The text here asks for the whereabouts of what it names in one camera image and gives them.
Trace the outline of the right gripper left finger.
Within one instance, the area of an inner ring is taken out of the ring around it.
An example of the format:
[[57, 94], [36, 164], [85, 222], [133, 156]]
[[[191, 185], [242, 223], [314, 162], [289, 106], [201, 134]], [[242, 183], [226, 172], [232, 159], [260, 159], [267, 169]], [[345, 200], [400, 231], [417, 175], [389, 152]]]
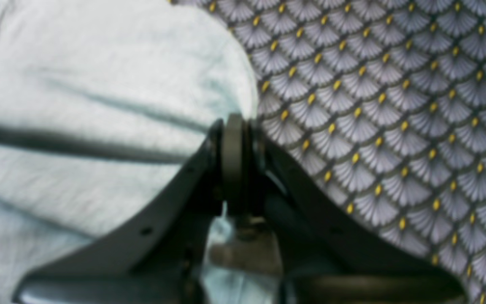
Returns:
[[161, 193], [110, 234], [23, 277], [15, 304], [206, 304], [212, 220], [241, 211], [245, 122], [231, 114]]

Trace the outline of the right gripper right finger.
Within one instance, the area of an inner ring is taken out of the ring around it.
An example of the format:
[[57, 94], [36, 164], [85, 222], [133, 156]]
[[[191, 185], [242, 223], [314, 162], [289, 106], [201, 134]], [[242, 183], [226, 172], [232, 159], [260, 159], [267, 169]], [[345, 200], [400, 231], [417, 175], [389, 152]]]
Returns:
[[259, 123], [250, 121], [247, 138], [249, 207], [272, 227], [280, 251], [278, 304], [464, 302], [456, 277], [353, 220]]

